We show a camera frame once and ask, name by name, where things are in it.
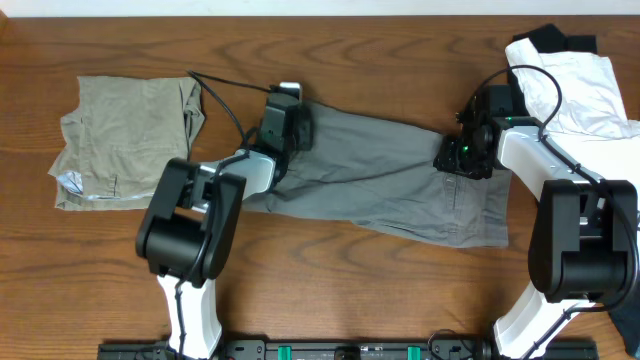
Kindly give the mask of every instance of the white wall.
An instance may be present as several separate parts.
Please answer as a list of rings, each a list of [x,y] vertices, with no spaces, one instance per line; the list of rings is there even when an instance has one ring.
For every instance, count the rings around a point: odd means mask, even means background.
[[[640,14],[640,0],[0,0],[8,17]]]

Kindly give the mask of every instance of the white cloth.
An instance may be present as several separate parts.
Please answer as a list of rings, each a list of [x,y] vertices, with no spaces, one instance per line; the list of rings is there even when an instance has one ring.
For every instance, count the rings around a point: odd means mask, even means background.
[[[640,122],[627,119],[609,58],[590,53],[540,54],[529,39],[506,48],[509,65],[534,65],[560,84],[562,105],[547,129],[553,140],[587,169],[609,180],[629,180],[640,189]],[[544,74],[513,71],[527,110],[545,120],[557,102],[556,89]]]

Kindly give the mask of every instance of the green tape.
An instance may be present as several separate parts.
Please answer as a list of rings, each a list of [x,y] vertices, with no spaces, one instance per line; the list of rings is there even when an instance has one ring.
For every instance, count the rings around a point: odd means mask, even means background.
[[[407,360],[420,360],[420,347],[409,346],[407,351]]]
[[[278,360],[291,360],[291,346],[280,346],[278,348]]]

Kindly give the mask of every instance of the folded gray garment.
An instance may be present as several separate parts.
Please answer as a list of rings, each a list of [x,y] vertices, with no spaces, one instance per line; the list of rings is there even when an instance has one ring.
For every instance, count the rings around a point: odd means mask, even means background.
[[[80,105],[60,123],[67,142],[49,174],[64,210],[142,209],[167,162],[187,158],[204,122],[191,78],[78,77]]]
[[[507,246],[510,171],[470,180],[433,167],[443,136],[308,102],[313,148],[299,152],[250,211],[349,220],[386,234],[452,246]]]

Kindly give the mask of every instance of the wooden table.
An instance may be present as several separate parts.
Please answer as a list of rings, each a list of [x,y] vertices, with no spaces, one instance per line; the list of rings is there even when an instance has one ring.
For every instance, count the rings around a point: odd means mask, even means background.
[[[453,113],[506,64],[514,34],[554,22],[596,33],[629,118],[640,118],[640,18],[389,17],[10,19],[0,39],[0,357],[91,359],[107,340],[169,332],[164,296],[134,251],[143,211],[55,210],[47,170],[64,146],[59,119],[77,75],[184,76],[191,68],[259,85],[300,81],[346,111],[455,131]],[[262,94],[218,86],[246,127]],[[209,97],[194,160],[228,156],[239,138]],[[243,213],[217,284],[230,333],[271,339],[426,339],[484,333],[528,282],[533,197],[514,179],[507,249],[455,250],[346,222]],[[591,336],[625,358],[606,314],[563,336]]]

